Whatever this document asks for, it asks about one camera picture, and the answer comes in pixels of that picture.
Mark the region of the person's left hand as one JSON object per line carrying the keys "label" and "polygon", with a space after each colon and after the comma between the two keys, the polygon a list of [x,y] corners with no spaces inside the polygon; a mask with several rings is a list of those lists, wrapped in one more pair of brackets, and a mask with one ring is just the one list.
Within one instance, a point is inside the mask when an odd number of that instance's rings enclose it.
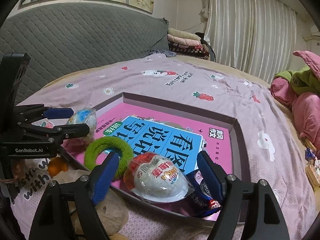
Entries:
{"label": "person's left hand", "polygon": [[24,159],[1,159],[1,182],[12,184],[24,175]]}

